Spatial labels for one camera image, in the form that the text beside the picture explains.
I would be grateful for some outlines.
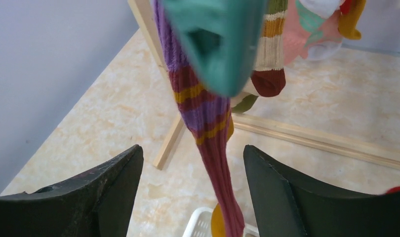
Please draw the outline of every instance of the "yellow fabric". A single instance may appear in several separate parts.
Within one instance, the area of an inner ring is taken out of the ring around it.
[[[366,5],[366,0],[353,0],[347,15],[341,15],[338,21],[338,31],[349,40],[360,40],[361,33],[356,29],[357,22]]]
[[[234,121],[232,120],[232,116],[229,117],[229,127],[228,127],[228,139],[227,141],[229,141],[229,138],[232,137],[232,134],[234,133]]]
[[[225,222],[223,221],[222,210],[219,204],[213,210],[210,229],[212,237],[226,237]]]

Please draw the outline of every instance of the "white cloth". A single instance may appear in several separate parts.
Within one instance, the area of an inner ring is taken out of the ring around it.
[[[309,11],[328,19],[339,7],[341,0],[299,0]]]

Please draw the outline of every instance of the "knit texture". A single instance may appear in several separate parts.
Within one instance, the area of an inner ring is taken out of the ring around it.
[[[287,0],[270,0],[251,81],[260,96],[279,95],[286,85],[282,33]]]
[[[154,1],[155,20],[178,110],[196,145],[222,209],[228,237],[241,237],[245,226],[231,184],[226,158],[233,121],[229,98],[209,93],[199,82],[172,32],[163,7]]]

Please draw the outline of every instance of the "wooden leg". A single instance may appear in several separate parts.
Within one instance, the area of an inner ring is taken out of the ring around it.
[[[133,15],[137,23],[139,24],[139,28],[142,31],[143,36],[145,37],[146,43],[148,44],[149,50],[151,51],[154,60],[158,65],[162,77],[165,80],[169,80],[150,1],[128,0],[127,2],[132,9]],[[162,170],[163,165],[165,164],[166,159],[169,157],[169,153],[174,147],[175,141],[177,140],[178,135],[183,128],[184,122],[181,116],[178,115],[174,119],[174,122],[172,123],[171,128],[165,137],[162,147],[153,162],[154,167]]]
[[[163,165],[165,164],[166,159],[169,157],[169,153],[174,147],[178,135],[181,133],[181,130],[183,130],[183,128],[184,121],[180,115],[177,115],[177,117],[175,117],[174,119],[174,122],[172,122],[168,134],[165,136],[162,147],[160,148],[157,157],[154,160],[153,165],[155,166],[155,168],[162,170]]]
[[[400,170],[400,150],[251,115],[233,120],[235,128]]]
[[[142,31],[160,73],[169,80],[163,57],[160,40],[157,34],[153,11],[149,0],[128,0],[133,15]],[[236,128],[255,132],[265,136],[294,142],[304,146],[340,154],[347,157],[365,160],[375,164],[400,169],[400,151],[387,149],[375,144],[365,143],[354,139],[344,138],[329,133],[323,133],[290,124],[280,123],[265,118],[249,115],[234,115]],[[184,123],[178,117],[172,123],[160,152],[154,160],[154,166],[162,169],[169,153],[178,138]]]

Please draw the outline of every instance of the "beige tile floor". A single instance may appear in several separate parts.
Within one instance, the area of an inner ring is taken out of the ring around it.
[[[341,49],[324,62],[296,61],[280,96],[251,114],[400,149],[400,58]],[[3,192],[33,192],[96,166],[134,144],[145,164],[129,237],[179,237],[191,213],[216,204],[194,139],[184,131],[163,171],[150,163],[177,110],[138,31]],[[256,225],[242,152],[255,145],[325,182],[379,194],[400,171],[235,130],[228,144],[234,190]]]

